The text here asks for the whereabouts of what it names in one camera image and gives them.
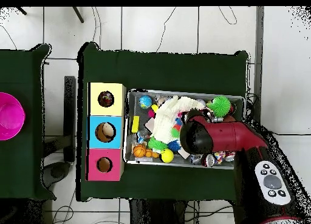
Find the black stand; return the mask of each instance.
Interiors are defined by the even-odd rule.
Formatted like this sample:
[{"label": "black stand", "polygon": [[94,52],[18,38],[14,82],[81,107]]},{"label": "black stand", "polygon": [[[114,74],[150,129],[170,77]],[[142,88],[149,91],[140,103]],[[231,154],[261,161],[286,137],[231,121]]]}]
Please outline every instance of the black stand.
[{"label": "black stand", "polygon": [[75,161],[75,105],[76,79],[65,76],[64,79],[64,134],[50,138],[43,143],[43,157],[63,149],[65,163],[52,163],[43,167],[43,182],[48,188],[62,180],[69,172],[70,163]]},{"label": "black stand", "polygon": [[74,11],[75,11],[75,14],[77,14],[79,20],[81,21],[81,23],[84,23],[84,20],[80,14],[80,12],[78,11],[78,9],[76,7],[73,7]]}]

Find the yellow block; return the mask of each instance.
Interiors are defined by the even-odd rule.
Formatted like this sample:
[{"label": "yellow block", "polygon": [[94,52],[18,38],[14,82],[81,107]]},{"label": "yellow block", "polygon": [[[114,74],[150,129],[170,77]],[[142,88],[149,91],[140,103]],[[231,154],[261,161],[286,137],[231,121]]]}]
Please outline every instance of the yellow block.
[{"label": "yellow block", "polygon": [[132,133],[138,132],[138,125],[139,125],[139,116],[134,116],[133,125],[132,125]]},{"label": "yellow block", "polygon": [[[114,103],[110,107],[100,106],[98,96],[101,92],[109,91],[114,96]],[[91,83],[91,115],[123,116],[125,109],[126,88],[117,83]]]}]

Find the dark green cloth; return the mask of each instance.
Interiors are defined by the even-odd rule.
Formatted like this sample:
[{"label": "dark green cloth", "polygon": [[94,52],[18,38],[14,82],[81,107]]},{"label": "dark green cloth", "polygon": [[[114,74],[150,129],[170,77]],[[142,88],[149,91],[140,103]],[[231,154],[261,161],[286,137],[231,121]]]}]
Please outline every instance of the dark green cloth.
[{"label": "dark green cloth", "polygon": [[0,141],[0,197],[52,199],[41,184],[43,114],[41,64],[50,46],[0,50],[0,92],[13,95],[26,113],[20,133]]},{"label": "dark green cloth", "polygon": [[[215,93],[242,97],[246,91],[245,51],[235,55],[140,53],[125,50],[112,52],[100,51],[97,45],[91,42],[81,48],[78,61],[78,92],[83,88],[83,120],[81,122],[81,119],[78,119],[78,123],[82,124],[78,131],[82,130],[83,148],[86,147],[88,82],[122,83],[127,89]],[[85,149],[82,149],[81,158],[82,160],[78,159],[78,165],[81,165],[81,187],[77,190],[81,192],[82,199],[133,197],[235,200],[232,170],[125,164],[119,182],[87,182]]]}]

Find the magenta bowl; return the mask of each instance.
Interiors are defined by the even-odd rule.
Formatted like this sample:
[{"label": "magenta bowl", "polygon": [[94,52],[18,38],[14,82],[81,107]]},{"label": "magenta bowl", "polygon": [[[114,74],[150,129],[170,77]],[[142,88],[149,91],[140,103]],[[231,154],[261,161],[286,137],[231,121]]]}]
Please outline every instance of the magenta bowl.
[{"label": "magenta bowl", "polygon": [[0,141],[15,137],[25,122],[20,102],[8,93],[0,92]]}]

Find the orange ball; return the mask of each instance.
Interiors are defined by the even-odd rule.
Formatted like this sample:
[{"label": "orange ball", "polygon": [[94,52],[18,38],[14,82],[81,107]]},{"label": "orange ball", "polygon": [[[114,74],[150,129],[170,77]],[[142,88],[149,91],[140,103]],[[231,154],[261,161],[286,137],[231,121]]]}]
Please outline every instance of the orange ball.
[{"label": "orange ball", "polygon": [[146,150],[146,156],[147,157],[151,157],[151,155],[152,155],[152,150],[151,149],[147,149]]},{"label": "orange ball", "polygon": [[152,157],[153,158],[158,158],[159,157],[159,154],[157,152],[152,152]]},{"label": "orange ball", "polygon": [[146,148],[142,144],[137,145],[133,149],[133,154],[135,157],[144,157],[146,154]]}]

